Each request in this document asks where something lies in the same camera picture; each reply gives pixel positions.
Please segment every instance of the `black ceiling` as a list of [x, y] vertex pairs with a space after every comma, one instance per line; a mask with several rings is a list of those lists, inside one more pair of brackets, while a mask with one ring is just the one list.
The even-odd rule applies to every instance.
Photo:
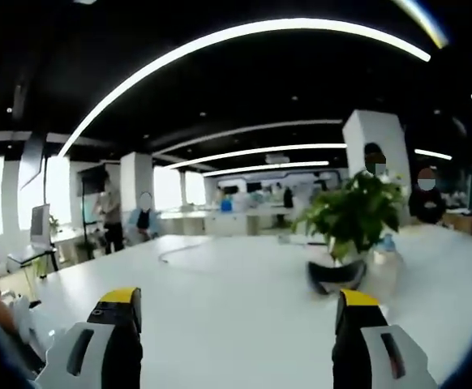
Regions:
[[[411, 145], [427, 143], [443, 149], [435, 151], [461, 153], [452, 117], [469, 135], [460, 138], [461, 147], [472, 149], [472, 2], [422, 3], [444, 25], [450, 47], [439, 51], [389, 0], [0, 2], [0, 130], [70, 134], [127, 76], [196, 37], [251, 21], [311, 17], [392, 33], [433, 58], [425, 63], [386, 44], [337, 32], [245, 36], [150, 75], [108, 107], [84, 136], [113, 141], [114, 150], [101, 154], [108, 157], [112, 152], [156, 151], [240, 126], [345, 121], [353, 109], [375, 109], [397, 113]], [[14, 120], [6, 110], [18, 83], [27, 93], [24, 115]], [[297, 135], [302, 142], [292, 135], [294, 129], [261, 130], [172, 154], [189, 159], [341, 137], [341, 126], [322, 127], [303, 129]], [[227, 160], [217, 164], [226, 165]]]

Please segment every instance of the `office desk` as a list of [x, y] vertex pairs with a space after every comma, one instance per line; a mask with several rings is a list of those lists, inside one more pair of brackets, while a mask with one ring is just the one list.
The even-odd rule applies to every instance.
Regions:
[[162, 212], [165, 233], [177, 235], [245, 236], [258, 235], [260, 218], [288, 215], [284, 207], [258, 207], [246, 211]]
[[[406, 270], [388, 320], [442, 383], [472, 342], [472, 237], [423, 225], [395, 241]], [[166, 236], [50, 274], [39, 308], [70, 326], [111, 289], [141, 287], [141, 387], [330, 388], [337, 299], [309, 289], [312, 250], [275, 237]]]

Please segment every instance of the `green leaves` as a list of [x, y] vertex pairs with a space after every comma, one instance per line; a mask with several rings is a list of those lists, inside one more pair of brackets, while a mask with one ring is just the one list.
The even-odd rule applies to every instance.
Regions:
[[360, 172], [341, 190], [322, 192], [292, 228], [305, 221], [307, 234], [323, 234], [327, 241], [335, 238], [332, 256], [342, 259], [351, 244], [358, 252], [369, 250], [380, 239], [384, 226], [398, 230], [397, 205], [401, 203], [401, 188], [383, 183], [379, 178]]

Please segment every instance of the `ceiling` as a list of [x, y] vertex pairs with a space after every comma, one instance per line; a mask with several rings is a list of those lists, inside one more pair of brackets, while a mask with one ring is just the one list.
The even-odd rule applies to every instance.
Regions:
[[[322, 119], [342, 123], [253, 130], [166, 154], [192, 159], [256, 147], [338, 143], [354, 109], [396, 113], [408, 147], [460, 159], [472, 153], [468, 2], [421, 2], [448, 33], [451, 45], [442, 50], [389, 0], [259, 3], [0, 2], [0, 131], [69, 135], [126, 77], [188, 41], [253, 21], [309, 17], [389, 32], [427, 51], [432, 60], [425, 63], [384, 43], [341, 32], [242, 36], [192, 53], [143, 79], [83, 133], [107, 146], [74, 146], [71, 157], [118, 159], [127, 152], [158, 152], [245, 126]], [[18, 84], [22, 88], [15, 101]], [[23, 109], [18, 104], [22, 100]], [[7, 112], [13, 106], [15, 112]], [[49, 149], [57, 152], [61, 146], [53, 143]], [[0, 153], [16, 158], [21, 147], [21, 142], [1, 141]], [[343, 150], [286, 154], [292, 161], [330, 160], [336, 167], [345, 166]], [[229, 169], [263, 163], [264, 155], [254, 155], [210, 165]]]

